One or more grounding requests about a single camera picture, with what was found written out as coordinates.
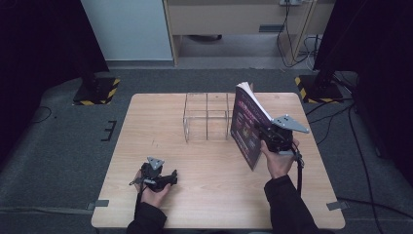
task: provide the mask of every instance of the gray carpet floor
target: gray carpet floor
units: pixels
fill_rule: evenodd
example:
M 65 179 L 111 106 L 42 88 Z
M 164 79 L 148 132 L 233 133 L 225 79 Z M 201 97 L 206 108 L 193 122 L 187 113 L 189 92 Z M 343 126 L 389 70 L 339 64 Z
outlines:
M 72 105 L 81 84 L 75 79 L 51 88 L 43 95 L 31 125 L 21 136 L 13 158 L 0 175 L 0 233 L 95 233 L 91 214 L 46 214 L 5 208 L 66 208 L 83 210 L 97 200 L 119 132 L 133 94 L 234 92 L 243 81 L 254 84 L 254 92 L 293 92 L 294 78 L 309 70 L 279 69 L 130 69 L 112 70 L 121 79 L 112 101 L 106 105 Z M 341 89 L 346 98 L 350 94 Z M 308 115 L 333 189 L 340 198 L 370 201 L 366 163 L 374 201 L 413 215 L 413 189 L 392 160 L 376 156 L 373 142 L 355 109 L 334 118 L 353 103 L 330 103 Z M 303 103 L 306 112 L 319 104 Z M 109 141 L 105 129 L 117 121 Z M 370 205 L 348 202 L 343 210 L 346 227 L 337 234 L 379 233 Z M 384 233 L 413 233 L 411 217 L 376 207 Z M 188 233 L 194 230 L 169 230 Z M 253 230 L 232 230 L 249 233 Z M 104 229 L 100 233 L 125 233 Z

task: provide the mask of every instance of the tripod base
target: tripod base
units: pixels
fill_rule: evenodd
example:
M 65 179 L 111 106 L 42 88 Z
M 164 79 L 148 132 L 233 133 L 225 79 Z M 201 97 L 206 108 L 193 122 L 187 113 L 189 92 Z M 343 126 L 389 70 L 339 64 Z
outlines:
M 76 96 L 73 98 L 75 105 L 107 104 L 115 95 L 120 79 L 96 78 L 96 87 L 91 91 L 82 83 Z
M 304 102 L 331 102 L 343 98 L 335 84 L 330 83 L 325 89 L 316 89 L 314 85 L 316 77 L 316 75 L 300 75 L 295 78 L 295 83 Z

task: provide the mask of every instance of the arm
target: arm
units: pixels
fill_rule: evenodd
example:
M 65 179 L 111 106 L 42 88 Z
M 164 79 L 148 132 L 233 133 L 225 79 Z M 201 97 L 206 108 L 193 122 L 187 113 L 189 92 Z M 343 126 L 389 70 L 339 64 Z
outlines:
M 287 175 L 294 162 L 293 156 L 279 155 L 268 150 L 261 141 L 261 151 L 267 158 L 271 180 L 264 191 L 271 208 L 274 233 L 319 233 L 313 217 Z
M 319 233 L 312 215 L 288 175 L 271 179 L 265 184 L 264 190 L 270 203 L 271 223 L 275 231 Z
M 140 185 L 134 185 L 140 191 Z M 164 198 L 170 190 L 170 184 L 160 192 L 144 188 L 142 194 L 137 194 L 133 221 L 129 224 L 128 234 L 161 234 L 163 233 L 167 217 L 160 210 Z

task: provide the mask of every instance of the black curtain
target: black curtain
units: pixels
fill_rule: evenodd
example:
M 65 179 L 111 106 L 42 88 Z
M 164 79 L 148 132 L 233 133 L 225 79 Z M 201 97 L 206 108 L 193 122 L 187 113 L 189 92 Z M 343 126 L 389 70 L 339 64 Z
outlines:
M 353 95 L 377 154 L 413 185 L 412 19 L 411 0 L 336 0 L 315 69 L 358 74 Z
M 81 77 L 79 67 L 108 71 L 80 0 L 0 0 L 0 164 L 30 124 L 42 94 Z

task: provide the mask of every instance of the yellow black hazard tape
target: yellow black hazard tape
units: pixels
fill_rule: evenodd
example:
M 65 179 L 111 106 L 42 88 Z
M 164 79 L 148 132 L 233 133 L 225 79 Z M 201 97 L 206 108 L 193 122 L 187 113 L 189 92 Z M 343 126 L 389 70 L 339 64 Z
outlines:
M 295 84 L 298 87 L 298 91 L 300 92 L 301 98 L 303 99 L 304 103 L 339 103 L 340 102 L 333 98 L 309 98 L 307 96 L 307 92 L 304 89 L 303 84 L 301 83 L 300 77 L 295 77 Z
M 108 104 L 110 103 L 110 101 L 112 100 L 113 96 L 116 93 L 116 90 L 118 89 L 118 85 L 119 82 L 121 81 L 121 79 L 115 79 L 113 81 L 113 85 L 110 89 L 110 92 L 107 95 L 106 99 L 102 99 L 102 100 L 79 100 L 79 101 L 73 101 L 74 105 L 94 105 L 94 104 Z

